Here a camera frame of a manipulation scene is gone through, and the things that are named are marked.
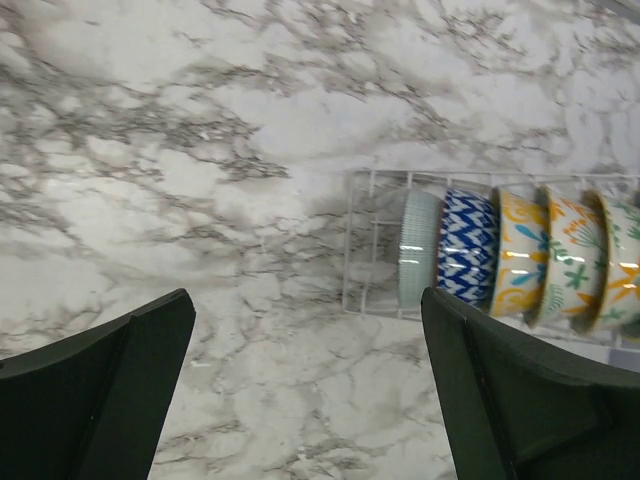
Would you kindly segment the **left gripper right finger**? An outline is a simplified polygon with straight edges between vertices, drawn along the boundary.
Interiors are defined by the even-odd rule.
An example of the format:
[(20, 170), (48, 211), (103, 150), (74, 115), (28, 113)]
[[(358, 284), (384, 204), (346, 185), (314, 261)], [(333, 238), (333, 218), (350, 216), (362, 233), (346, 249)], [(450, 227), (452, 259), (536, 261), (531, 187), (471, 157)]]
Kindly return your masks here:
[(421, 319), (458, 478), (638, 478), (638, 373), (432, 287)]

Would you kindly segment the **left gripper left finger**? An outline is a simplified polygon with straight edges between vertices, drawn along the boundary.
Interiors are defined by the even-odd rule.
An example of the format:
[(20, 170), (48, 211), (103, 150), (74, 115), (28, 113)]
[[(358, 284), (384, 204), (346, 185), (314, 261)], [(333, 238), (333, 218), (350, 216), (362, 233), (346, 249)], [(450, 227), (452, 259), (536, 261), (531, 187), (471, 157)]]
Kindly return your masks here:
[(2, 478), (147, 478), (195, 318), (178, 289), (2, 360)]

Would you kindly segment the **yellow leaf patterned bowl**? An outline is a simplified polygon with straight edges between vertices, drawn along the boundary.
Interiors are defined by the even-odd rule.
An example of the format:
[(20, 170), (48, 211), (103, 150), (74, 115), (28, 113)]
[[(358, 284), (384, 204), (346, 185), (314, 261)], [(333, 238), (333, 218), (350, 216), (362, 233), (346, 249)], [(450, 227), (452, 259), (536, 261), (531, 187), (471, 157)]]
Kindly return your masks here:
[(607, 254), (597, 308), (571, 322), (581, 335), (639, 321), (639, 208), (598, 190), (586, 192), (585, 200), (603, 214)]

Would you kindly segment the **red patterned bowl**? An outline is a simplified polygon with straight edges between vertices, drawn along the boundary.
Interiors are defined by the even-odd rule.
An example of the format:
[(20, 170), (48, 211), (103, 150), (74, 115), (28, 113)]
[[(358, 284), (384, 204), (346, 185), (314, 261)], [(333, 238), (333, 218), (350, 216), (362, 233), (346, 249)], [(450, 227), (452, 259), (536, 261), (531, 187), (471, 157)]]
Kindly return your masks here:
[(450, 188), (439, 231), (436, 286), (458, 299), (481, 305), (494, 285), (499, 217), (486, 197)]

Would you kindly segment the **blue orange floral bowl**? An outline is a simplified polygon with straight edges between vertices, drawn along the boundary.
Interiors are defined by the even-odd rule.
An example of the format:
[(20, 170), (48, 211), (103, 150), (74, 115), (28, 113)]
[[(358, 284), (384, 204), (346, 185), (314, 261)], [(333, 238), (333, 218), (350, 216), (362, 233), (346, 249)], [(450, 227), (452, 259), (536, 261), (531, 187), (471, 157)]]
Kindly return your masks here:
[(499, 253), (489, 314), (512, 316), (539, 303), (549, 258), (547, 209), (504, 188), (494, 192)]

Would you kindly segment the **teal ceramic bowl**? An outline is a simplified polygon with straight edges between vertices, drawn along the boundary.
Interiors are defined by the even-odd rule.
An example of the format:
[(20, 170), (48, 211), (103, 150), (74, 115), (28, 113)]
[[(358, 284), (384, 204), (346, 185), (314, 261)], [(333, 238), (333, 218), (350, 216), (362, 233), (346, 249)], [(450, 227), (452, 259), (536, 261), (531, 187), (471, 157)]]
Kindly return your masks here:
[(403, 209), (398, 254), (398, 300), (403, 310), (417, 308), (434, 284), (443, 200), (410, 190)]

